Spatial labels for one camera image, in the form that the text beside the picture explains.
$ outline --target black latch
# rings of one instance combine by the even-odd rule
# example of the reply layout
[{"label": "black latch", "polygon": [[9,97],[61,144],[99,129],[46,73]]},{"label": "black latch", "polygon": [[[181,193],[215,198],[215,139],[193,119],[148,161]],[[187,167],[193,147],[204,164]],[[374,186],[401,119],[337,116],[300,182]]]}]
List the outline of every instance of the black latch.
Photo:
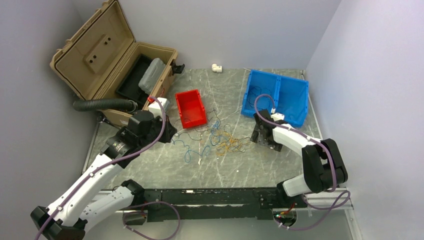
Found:
[{"label": "black latch", "polygon": [[177,65],[175,63],[175,61],[173,60],[171,62],[172,75],[174,75],[174,74],[181,74],[183,72],[185,66],[186,66],[185,64],[183,64],[183,65]]},{"label": "black latch", "polygon": [[261,209],[272,209],[273,208],[273,197],[275,195],[271,195],[266,191],[259,192],[259,208]]}]

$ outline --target gray plastic container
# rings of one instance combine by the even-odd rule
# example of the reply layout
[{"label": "gray plastic container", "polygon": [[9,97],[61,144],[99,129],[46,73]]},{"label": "gray plastic container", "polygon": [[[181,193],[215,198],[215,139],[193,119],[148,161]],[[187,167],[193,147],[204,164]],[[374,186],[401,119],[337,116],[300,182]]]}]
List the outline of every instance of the gray plastic container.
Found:
[{"label": "gray plastic container", "polygon": [[147,94],[150,94],[153,91],[153,88],[156,85],[159,77],[165,70],[165,63],[160,58],[155,58],[151,61],[150,66],[148,66],[146,72],[141,78],[138,86],[141,90],[145,91]]}]

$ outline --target marble work surface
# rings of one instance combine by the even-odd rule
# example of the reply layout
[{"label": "marble work surface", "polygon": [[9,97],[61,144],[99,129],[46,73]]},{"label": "marble work surface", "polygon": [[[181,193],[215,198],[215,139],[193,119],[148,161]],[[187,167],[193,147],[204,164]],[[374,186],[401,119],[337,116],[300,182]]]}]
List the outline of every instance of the marble work surface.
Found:
[{"label": "marble work surface", "polygon": [[[301,77],[300,71],[296,69],[260,70],[298,79]],[[198,89],[206,112],[209,112],[209,129],[216,123],[217,114],[220,119],[218,129],[223,130],[225,127],[233,138],[250,137],[255,120],[240,114],[249,73],[246,69],[224,69],[223,73],[215,73],[211,69],[187,69],[177,75],[166,96],[170,100],[167,115],[178,133],[188,134],[175,136],[174,141],[182,141],[175,141],[174,144],[158,142],[133,160],[105,189],[120,185],[127,179],[135,180],[144,188],[274,187],[281,181],[301,174],[301,157],[287,147],[283,146],[281,152],[277,152],[260,144],[249,143],[239,148],[242,152],[226,152],[222,155],[222,149],[212,146],[209,139],[211,132],[205,131],[207,126],[188,130],[182,128],[175,93]],[[319,138],[310,103],[308,115],[300,130]],[[108,124],[100,124],[88,166],[106,140],[116,132],[117,129]],[[188,149],[191,150],[189,155],[186,154]]]}]

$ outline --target blue divided bin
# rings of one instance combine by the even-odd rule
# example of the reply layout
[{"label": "blue divided bin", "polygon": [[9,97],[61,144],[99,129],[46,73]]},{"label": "blue divided bin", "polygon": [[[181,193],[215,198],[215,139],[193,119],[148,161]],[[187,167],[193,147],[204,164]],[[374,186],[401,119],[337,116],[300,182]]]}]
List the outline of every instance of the blue divided bin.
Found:
[{"label": "blue divided bin", "polygon": [[[241,114],[253,117],[254,103],[260,94],[269,94],[274,99],[276,112],[284,114],[284,120],[293,127],[301,127],[308,114],[309,83],[292,77],[251,70],[244,93]],[[271,112],[273,105],[267,97],[257,103],[258,110]]]},{"label": "blue divided bin", "polygon": [[302,127],[308,114],[309,82],[281,76],[276,112],[293,127]]},{"label": "blue divided bin", "polygon": [[[255,113],[255,99],[261,94],[269,94],[274,99],[275,105],[279,100],[280,91],[280,75],[268,72],[251,70],[247,80],[247,89],[244,93],[243,105],[241,106],[241,114],[253,118]],[[271,112],[273,104],[268,97],[261,97],[257,101],[257,109],[267,109]]]}]

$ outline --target black mounting base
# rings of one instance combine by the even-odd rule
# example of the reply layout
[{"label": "black mounting base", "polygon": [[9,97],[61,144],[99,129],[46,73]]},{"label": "black mounting base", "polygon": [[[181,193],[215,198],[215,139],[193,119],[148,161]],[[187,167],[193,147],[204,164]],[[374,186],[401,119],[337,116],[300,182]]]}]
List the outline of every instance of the black mounting base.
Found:
[{"label": "black mounting base", "polygon": [[[172,204],[183,220],[257,218],[272,220],[272,209],[306,208],[299,198],[284,201],[275,187],[247,188],[197,188],[197,189],[145,189],[147,202],[164,201]],[[175,212],[168,206],[146,206],[147,222],[176,220]]]}]

